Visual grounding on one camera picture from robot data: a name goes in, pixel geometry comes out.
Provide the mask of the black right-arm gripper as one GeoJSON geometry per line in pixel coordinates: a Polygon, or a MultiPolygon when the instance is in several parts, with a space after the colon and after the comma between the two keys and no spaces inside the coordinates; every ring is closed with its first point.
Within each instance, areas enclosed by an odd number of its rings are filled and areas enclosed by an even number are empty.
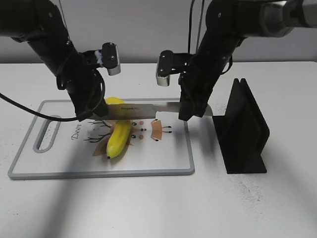
{"type": "Polygon", "coordinates": [[[189,65],[179,76],[180,120],[188,121],[193,116],[203,116],[222,71],[221,60],[210,54],[195,54],[190,58],[189,65]]]}

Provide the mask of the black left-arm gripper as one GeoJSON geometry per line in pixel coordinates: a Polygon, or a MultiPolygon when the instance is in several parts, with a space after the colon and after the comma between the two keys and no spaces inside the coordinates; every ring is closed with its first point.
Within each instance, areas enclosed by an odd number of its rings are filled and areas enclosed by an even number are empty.
{"type": "Polygon", "coordinates": [[[71,51],[57,68],[56,84],[68,92],[79,121],[108,115],[104,80],[77,51],[71,51]]]}

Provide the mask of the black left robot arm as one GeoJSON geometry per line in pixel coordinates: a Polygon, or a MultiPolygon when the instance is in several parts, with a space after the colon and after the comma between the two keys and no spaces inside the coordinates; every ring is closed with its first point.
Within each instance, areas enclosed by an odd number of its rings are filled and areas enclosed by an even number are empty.
{"type": "Polygon", "coordinates": [[[82,121],[106,117],[105,82],[97,70],[99,50],[80,53],[69,38],[58,7],[50,0],[2,0],[0,35],[26,42],[66,90],[75,109],[74,118],[54,118],[1,95],[8,103],[35,116],[55,121],[82,121]]]}

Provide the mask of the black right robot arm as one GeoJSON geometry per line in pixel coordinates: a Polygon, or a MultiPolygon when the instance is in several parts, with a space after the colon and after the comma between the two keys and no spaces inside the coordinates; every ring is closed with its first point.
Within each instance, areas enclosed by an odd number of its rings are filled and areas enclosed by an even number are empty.
{"type": "Polygon", "coordinates": [[[213,0],[198,50],[180,74],[179,119],[202,117],[226,64],[249,37],[281,38],[294,28],[316,28],[315,0],[213,0]]]}

